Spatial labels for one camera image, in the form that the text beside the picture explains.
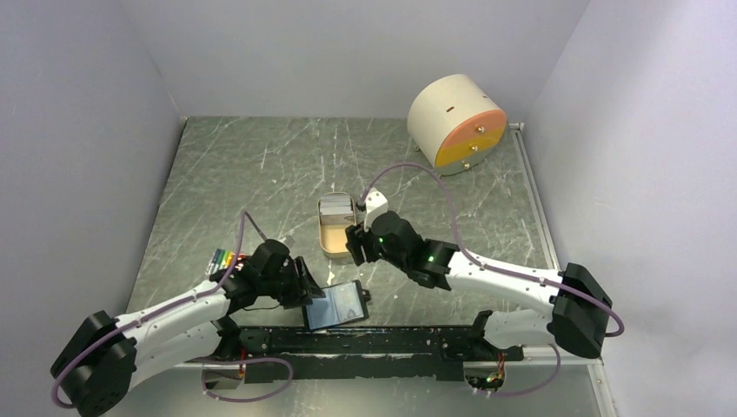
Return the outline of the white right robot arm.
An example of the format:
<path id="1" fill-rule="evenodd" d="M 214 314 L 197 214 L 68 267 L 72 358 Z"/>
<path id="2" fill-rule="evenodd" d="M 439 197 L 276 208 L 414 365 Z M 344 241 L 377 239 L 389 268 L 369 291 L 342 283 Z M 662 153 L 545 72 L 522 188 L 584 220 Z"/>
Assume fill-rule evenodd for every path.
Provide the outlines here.
<path id="1" fill-rule="evenodd" d="M 518 345 L 547 344 L 586 359 L 601 356 L 613 303 L 580 264 L 558 271 L 492 260 L 451 242 L 424 239 L 393 211 L 369 226 L 348 226 L 345 234 L 356 265 L 386 261 L 422 287 L 465 289 L 518 305 L 514 312 L 477 315 L 478 330 L 468 345 L 478 359 Z"/>

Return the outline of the black leather card holder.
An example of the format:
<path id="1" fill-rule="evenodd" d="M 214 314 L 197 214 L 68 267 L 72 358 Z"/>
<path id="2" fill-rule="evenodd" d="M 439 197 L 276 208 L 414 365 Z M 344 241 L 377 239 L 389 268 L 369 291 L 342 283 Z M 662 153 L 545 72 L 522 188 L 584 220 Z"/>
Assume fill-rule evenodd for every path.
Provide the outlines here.
<path id="1" fill-rule="evenodd" d="M 302 308 L 303 321 L 311 331 L 333 328 L 369 318 L 368 303 L 371 293 L 358 280 L 335 284 L 322 290 L 324 296 L 315 298 Z"/>

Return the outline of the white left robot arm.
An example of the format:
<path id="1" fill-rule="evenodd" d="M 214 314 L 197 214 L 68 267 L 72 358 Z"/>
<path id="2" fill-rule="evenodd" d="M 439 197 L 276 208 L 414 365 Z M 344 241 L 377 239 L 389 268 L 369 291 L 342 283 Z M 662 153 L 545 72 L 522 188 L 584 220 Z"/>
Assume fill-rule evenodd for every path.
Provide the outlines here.
<path id="1" fill-rule="evenodd" d="M 88 316 L 51 367 L 52 399 L 100 416 L 137 384 L 186 361 L 246 359 L 251 351 L 231 315 L 258 298 L 290 309 L 323 296 L 303 258 L 268 239 L 167 301 L 115 318 L 104 311 Z"/>

